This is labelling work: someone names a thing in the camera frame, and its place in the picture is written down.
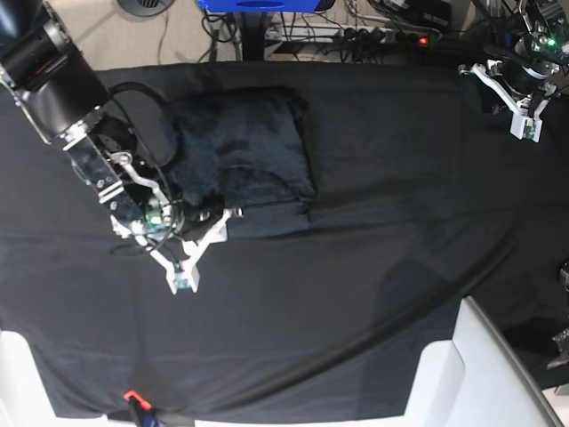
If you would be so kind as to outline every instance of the black tablecloth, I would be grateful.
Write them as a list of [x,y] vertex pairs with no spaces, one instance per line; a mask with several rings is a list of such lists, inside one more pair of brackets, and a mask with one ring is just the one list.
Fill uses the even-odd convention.
[[[170,101],[294,88],[309,102],[318,197],[310,230],[213,246],[199,293],[173,297],[150,258],[109,254],[118,238],[94,195],[3,93],[0,326],[30,342],[58,415],[123,410],[131,388],[207,420],[401,415],[422,349],[452,336],[463,295],[503,330],[566,319],[566,101],[548,107],[536,144],[509,134],[508,114],[483,115],[476,82],[450,71],[222,63],[102,76]],[[159,111],[138,95],[124,104],[171,154]],[[542,386],[569,381],[520,354]]]

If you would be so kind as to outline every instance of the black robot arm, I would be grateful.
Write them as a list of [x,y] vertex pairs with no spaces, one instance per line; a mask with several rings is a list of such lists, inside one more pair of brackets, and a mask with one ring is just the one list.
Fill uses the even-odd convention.
[[[111,94],[49,4],[0,0],[0,37],[0,83],[42,140],[67,154],[107,209],[115,233],[135,240],[141,254],[166,269],[174,294],[196,291],[197,261],[209,244],[227,238],[227,220],[238,210],[203,211],[176,198],[160,167],[138,154],[141,141],[130,124],[104,111]],[[185,241],[194,226],[203,232]],[[183,251],[165,251],[166,244]]]

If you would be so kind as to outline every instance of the folded black garment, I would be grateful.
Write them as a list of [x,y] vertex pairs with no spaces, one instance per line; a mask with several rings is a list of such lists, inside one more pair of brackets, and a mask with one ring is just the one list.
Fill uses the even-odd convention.
[[183,144],[170,177],[193,206],[221,197],[226,207],[242,208],[244,218],[228,224],[231,238],[307,229],[316,191],[302,141],[306,107],[287,88],[209,93],[171,104]]

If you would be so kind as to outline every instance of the black cloth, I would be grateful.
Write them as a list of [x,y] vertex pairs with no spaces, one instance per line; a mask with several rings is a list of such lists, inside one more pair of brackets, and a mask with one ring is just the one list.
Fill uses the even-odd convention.
[[[174,102],[184,143],[168,164],[184,199],[221,198],[243,218],[229,238],[268,238],[309,227],[316,191],[302,141],[306,102],[288,88],[207,93]],[[178,142],[170,124],[165,134]]]
[[[452,71],[222,63],[102,75],[168,101],[291,87],[309,105],[318,195],[310,230],[212,246],[199,293],[173,297],[148,257],[109,254],[118,240],[95,197],[4,93],[0,326],[30,342],[58,415],[124,410],[131,388],[205,420],[401,415],[421,351],[452,336],[464,294],[502,329],[566,320],[566,101],[547,108],[535,144],[509,134],[508,115],[482,115],[476,82]],[[156,108],[121,99],[169,158]],[[542,386],[569,382],[567,369],[529,365]]]

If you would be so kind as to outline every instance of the cable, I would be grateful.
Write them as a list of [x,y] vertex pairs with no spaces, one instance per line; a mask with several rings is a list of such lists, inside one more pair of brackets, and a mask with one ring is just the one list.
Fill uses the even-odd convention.
[[214,49],[214,46],[210,46],[207,51],[204,52],[204,54],[202,56],[199,57],[199,60],[197,60],[197,63],[199,64],[202,60],[204,60],[204,58],[208,55],[208,53],[210,53],[212,50]]
[[449,29],[447,32],[448,32],[448,33],[469,33],[469,32],[472,31],[473,29],[480,27],[481,24],[484,24],[484,23],[486,23],[486,22],[487,22],[486,20],[480,20],[479,22],[477,22],[477,23],[475,23],[475,24],[472,24],[472,25],[471,25],[470,27],[468,27],[467,29],[459,29],[459,30],[456,30],[456,29]]
[[[140,132],[138,131],[138,129],[136,128],[136,126],[134,125],[134,122],[132,121],[131,117],[129,116],[129,114],[126,112],[126,109],[124,108],[124,106],[116,99],[115,95],[112,95],[112,97],[110,98],[110,100],[116,105],[116,107],[121,111],[121,114],[124,116],[124,119],[126,120],[126,122],[129,124],[129,126],[132,128],[132,131],[134,132],[134,134],[136,135],[136,137],[139,139],[139,144],[142,146],[142,148],[146,151],[148,158],[150,159],[150,161],[152,163],[154,163],[154,166],[156,168],[156,171],[158,172],[158,176],[160,177],[160,179],[162,180],[162,183],[164,184],[164,189],[166,190],[166,196],[168,197],[168,202],[170,203],[170,205],[172,206],[172,210],[174,212],[176,212],[176,206],[178,205],[176,201],[174,201],[173,199],[173,193],[172,193],[172,189],[170,188],[170,183],[166,180],[164,173],[162,171],[162,168],[160,167],[160,165],[158,164],[158,162],[156,161],[156,158],[154,157],[154,154],[152,154],[152,151],[149,149],[148,145],[146,144],[146,142],[144,142],[144,140],[142,139],[142,135],[140,134]],[[181,215],[178,214],[174,214],[174,218],[178,218],[181,217]],[[173,229],[174,229],[174,223],[175,220],[174,218],[172,218],[172,221],[170,222],[170,225],[168,226],[168,229],[166,230],[165,234],[163,235],[162,239],[158,242],[155,243],[154,245],[149,245],[147,247],[142,247],[142,246],[136,246],[136,245],[120,245],[120,246],[115,246],[111,249],[110,253],[111,255],[114,256],[127,256],[127,257],[132,257],[132,256],[141,256],[144,254],[149,254],[150,252],[153,251],[157,251],[159,250],[162,246],[164,246],[164,244],[166,243],[166,241],[172,236],[173,234]],[[125,250],[126,249],[130,249],[133,250],[135,248],[141,248],[141,250],[138,250],[137,252],[132,252],[132,253],[128,253]]]
[[[294,31],[294,22],[296,21],[296,12],[293,15],[293,24],[291,25],[291,34],[287,34],[286,33],[286,21],[285,21],[285,14],[281,13],[281,21],[283,22],[283,33],[284,33],[284,39],[287,42],[291,42],[293,40],[293,31]],[[299,58],[299,55],[297,52],[293,52],[294,58],[298,61],[300,61],[301,59]]]
[[336,22],[335,20],[331,20],[330,18],[328,18],[328,17],[325,15],[326,13],[327,13],[327,12],[320,12],[320,13],[316,13],[316,12],[315,12],[314,14],[315,14],[316,16],[319,16],[320,18],[326,20],[327,22],[330,22],[331,24],[337,25],[339,29],[341,29],[341,30],[344,29],[344,27],[343,27],[341,24],[339,24],[339,23]]
[[[368,2],[369,2],[370,4],[373,4],[373,3],[374,3],[374,0],[368,0]],[[393,22],[393,24],[397,27],[397,29],[398,29],[401,33],[404,33],[404,32],[405,32],[405,31],[402,29],[402,27],[401,27],[401,22],[399,22],[399,20],[396,20],[396,19],[393,17],[393,14],[392,14],[391,12],[385,11],[384,14],[385,14],[385,16],[387,16],[387,17],[391,20],[391,22]],[[406,59],[407,59],[407,64],[409,64],[409,63],[411,62],[411,55],[410,55],[410,53],[409,53],[409,39],[408,39],[407,37],[405,37],[404,40],[405,40],[405,41],[404,41],[405,57],[406,57]]]
[[558,96],[562,91],[564,91],[565,89],[567,89],[569,87],[569,84],[556,89],[550,96],[547,97],[548,100],[555,98],[556,96]]
[[162,110],[164,118],[172,128],[172,132],[174,134],[174,140],[176,141],[176,146],[174,147],[175,152],[177,153],[182,149],[182,147],[184,146],[184,137],[181,131],[180,122],[178,121],[176,115],[170,110],[170,107],[168,106],[164,98],[162,98],[162,96],[158,92],[138,82],[120,83],[118,85],[112,86],[108,91],[111,95],[111,98],[123,92],[139,92],[148,96]]
[[472,4],[477,8],[477,10],[482,14],[484,19],[488,22],[488,24],[490,24],[490,27],[492,27],[494,34],[497,36],[501,28],[498,28],[498,25],[496,24],[496,20],[494,19],[494,17],[490,14],[490,12],[488,12],[488,9],[486,9],[481,0],[471,0],[471,1]]
[[318,43],[318,41],[317,41],[317,39],[318,39],[317,33],[316,33],[316,31],[314,30],[314,28],[312,27],[312,25],[310,25],[309,21],[306,19],[306,13],[301,13],[301,19],[304,21],[304,25],[307,27],[308,33],[310,33],[310,30],[312,30],[312,35],[313,35],[313,38],[314,38],[314,44],[315,44],[315,45],[317,46],[317,48],[318,48],[317,51],[312,55],[312,60],[314,60],[314,59],[316,58],[316,55],[318,55],[318,51],[319,51],[320,49],[323,49],[323,46],[322,46],[322,44],[320,44],[320,46],[318,46],[319,43]]
[[[361,17],[359,11],[357,10],[357,0],[354,0],[353,5],[354,5],[354,9],[356,10],[356,16],[355,16],[355,18],[356,18],[356,29],[357,29],[358,18],[362,21],[362,24],[364,24],[364,26],[367,26],[367,22],[365,22],[364,18]],[[349,13],[348,6],[346,5],[345,1],[344,1],[344,7],[346,8],[346,10]]]
[[375,21],[375,22],[383,22],[383,23],[393,23],[396,24],[397,27],[399,28],[407,28],[409,30],[415,30],[415,31],[422,31],[428,34],[434,34],[436,37],[436,40],[440,40],[441,38],[443,38],[443,33],[441,33],[438,29],[436,28],[430,28],[430,27],[422,27],[419,25],[413,25],[413,24],[409,24],[407,22],[401,22],[401,21],[397,21],[393,18],[393,16],[390,16],[390,12],[387,11],[383,6],[381,6],[381,4],[374,2],[373,0],[368,0],[368,3],[373,7],[373,9],[379,13],[380,15],[384,15],[384,16],[372,16],[372,15],[363,15],[362,13],[359,13],[357,11],[357,7],[355,6],[355,1],[356,0],[344,0],[344,3],[346,5],[346,8],[348,10],[348,13],[354,17],[358,17],[360,19],[365,19],[365,20],[371,20],[371,21]]
[[[212,39],[218,43],[231,43],[233,38],[236,36],[237,33],[237,26],[233,26],[229,20],[229,16],[227,14],[224,15],[210,15],[206,10],[202,9],[202,14],[204,17],[202,18],[202,28],[204,29],[205,33]],[[205,23],[208,22],[210,24],[210,29],[208,29]],[[215,24],[217,22],[222,22],[229,32],[228,38],[220,38],[219,36],[214,35],[213,28],[211,24]]]
[[[154,154],[152,153],[152,150],[148,147],[148,145],[146,144],[146,142],[142,138],[142,135],[138,131],[137,127],[134,125],[134,122],[132,121],[131,117],[127,113],[126,109],[116,99],[116,96],[119,93],[130,92],[130,91],[143,93],[144,95],[148,96],[152,101],[154,101],[158,105],[158,107],[160,107],[160,109],[163,111],[164,117],[166,118],[167,121],[170,122],[172,130],[174,131],[174,134],[176,136],[176,140],[177,140],[176,152],[177,153],[180,151],[180,148],[182,147],[183,135],[181,133],[180,124],[179,124],[178,120],[175,118],[175,115],[170,111],[170,109],[169,109],[168,105],[166,104],[164,98],[162,98],[162,96],[160,96],[159,93],[154,91],[154,89],[151,89],[150,87],[143,85],[141,83],[137,83],[137,82],[125,82],[125,83],[121,83],[119,85],[115,85],[109,89],[109,93],[111,96],[110,100],[113,101],[116,104],[116,106],[118,107],[118,109],[121,111],[121,113],[124,116],[124,119],[129,124],[129,126],[132,128],[132,131],[134,132],[134,134],[137,136],[137,138],[139,140],[139,144],[144,149],[144,151],[146,152],[148,159],[150,160],[150,162],[152,162],[154,164],[154,167],[156,168],[156,172],[158,173],[160,180],[164,184],[164,189],[165,189],[168,201],[172,206],[172,216],[173,216],[172,222],[170,223],[170,226],[168,227],[168,229],[165,232],[162,239],[156,245],[151,246],[150,249],[146,249],[143,252],[138,252],[135,254],[127,254],[127,253],[121,254],[124,256],[138,256],[140,254],[148,254],[152,251],[156,251],[156,250],[160,249],[165,244],[165,242],[172,236],[174,223],[176,222],[175,220],[181,219],[182,215],[180,214],[179,209],[177,208],[178,201],[174,200],[174,198],[173,198],[173,191],[172,191],[172,188],[170,187],[170,183],[166,180],[166,177],[165,177],[164,171],[163,171],[163,167],[156,160]],[[125,246],[125,245],[118,246],[117,248],[114,248],[114,250],[111,251],[111,254],[118,255],[118,254],[120,254],[119,250],[122,251],[126,247],[131,247],[131,246]]]
[[166,9],[166,14],[164,15],[164,32],[162,37],[160,37],[160,43],[158,43],[158,51],[156,52],[156,62],[158,65],[162,65],[162,46],[164,45],[164,39],[168,33],[168,26],[170,24],[170,9]]
[[507,2],[506,0],[501,0],[501,3],[502,3],[502,5],[506,8],[506,10],[508,10],[508,12],[509,12],[509,14],[510,14],[511,16],[514,16],[514,15],[515,15],[514,11],[512,10],[511,7],[509,7],[509,4],[508,4],[508,2]]

